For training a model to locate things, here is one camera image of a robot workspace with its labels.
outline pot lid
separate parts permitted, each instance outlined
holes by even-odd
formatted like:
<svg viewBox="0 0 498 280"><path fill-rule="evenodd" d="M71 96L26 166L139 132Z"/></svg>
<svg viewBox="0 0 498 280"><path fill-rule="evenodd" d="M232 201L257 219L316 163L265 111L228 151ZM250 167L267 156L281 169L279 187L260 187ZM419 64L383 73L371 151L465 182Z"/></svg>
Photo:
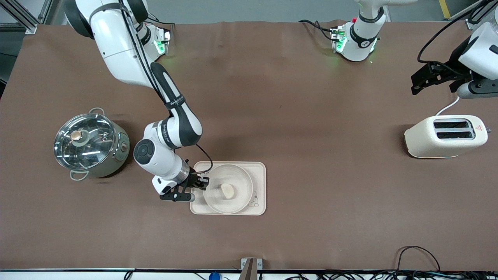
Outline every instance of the pot lid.
<svg viewBox="0 0 498 280"><path fill-rule="evenodd" d="M82 114L59 129L54 142L55 158L65 168L84 170L107 158L114 147L116 130L101 114Z"/></svg>

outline tabletop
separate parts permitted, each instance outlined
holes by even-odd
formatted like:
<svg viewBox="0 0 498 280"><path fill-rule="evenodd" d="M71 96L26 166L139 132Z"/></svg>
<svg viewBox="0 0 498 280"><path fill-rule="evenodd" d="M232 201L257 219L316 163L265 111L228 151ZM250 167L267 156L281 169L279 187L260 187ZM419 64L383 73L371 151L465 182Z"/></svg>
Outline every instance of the tabletop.
<svg viewBox="0 0 498 280"><path fill-rule="evenodd" d="M177 25L159 59L203 125L216 161L261 161L261 216L194 215L161 201L129 156L113 176L74 182L53 154L58 129L102 107L136 144L167 116L150 88L116 80L70 26L24 39L0 101L0 268L393 269L399 249L444 270L498 270L498 140L452 159L415 159L403 132L455 98L417 96L416 56L442 22L388 22L362 62L301 23ZM424 57L445 61L470 32L445 31ZM446 111L498 127L498 99ZM195 163L195 147L178 151ZM433 270L420 252L403 269Z"/></svg>

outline pot handle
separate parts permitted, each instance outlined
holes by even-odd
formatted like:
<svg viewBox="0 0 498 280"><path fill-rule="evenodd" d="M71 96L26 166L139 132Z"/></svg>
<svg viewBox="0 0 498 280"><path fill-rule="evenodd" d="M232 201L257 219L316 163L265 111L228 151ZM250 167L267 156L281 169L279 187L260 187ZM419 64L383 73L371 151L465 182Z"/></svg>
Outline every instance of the pot handle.
<svg viewBox="0 0 498 280"><path fill-rule="evenodd" d="M88 174L89 174L89 173L90 173L89 171L82 171L82 172L81 172L81 171L74 171L74 170L71 170L71 171L69 172L69 177L70 177L73 181L82 181L82 180L85 180L85 179L88 177ZM79 179L76 179L76 178L74 177L74 175L75 175L75 174L84 174L84 176L83 176L83 177L81 177L81 178L79 178Z"/></svg>
<svg viewBox="0 0 498 280"><path fill-rule="evenodd" d="M106 115L106 112L104 112L104 109L100 108L100 107L95 107L95 108L91 108L90 111L88 111L89 114L95 112L95 111L102 111L102 116L105 116Z"/></svg>

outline silver pot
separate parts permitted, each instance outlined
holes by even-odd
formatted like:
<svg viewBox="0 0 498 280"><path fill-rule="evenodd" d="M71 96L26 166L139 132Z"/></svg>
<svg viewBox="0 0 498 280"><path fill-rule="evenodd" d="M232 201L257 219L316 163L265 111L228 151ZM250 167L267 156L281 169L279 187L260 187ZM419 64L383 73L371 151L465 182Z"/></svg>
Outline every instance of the silver pot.
<svg viewBox="0 0 498 280"><path fill-rule="evenodd" d="M110 175L128 157L128 135L104 114L102 108L93 108L88 114L75 116L55 137L55 158L70 170L69 177L74 181Z"/></svg>

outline white food item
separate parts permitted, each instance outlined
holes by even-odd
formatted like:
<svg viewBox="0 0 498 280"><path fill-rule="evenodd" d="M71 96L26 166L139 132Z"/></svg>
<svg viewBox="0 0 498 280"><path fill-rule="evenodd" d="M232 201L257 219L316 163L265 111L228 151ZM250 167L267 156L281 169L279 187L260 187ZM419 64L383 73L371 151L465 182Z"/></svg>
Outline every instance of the white food item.
<svg viewBox="0 0 498 280"><path fill-rule="evenodd" d="M234 187L230 184L221 184L221 191L226 199L232 199L235 195Z"/></svg>

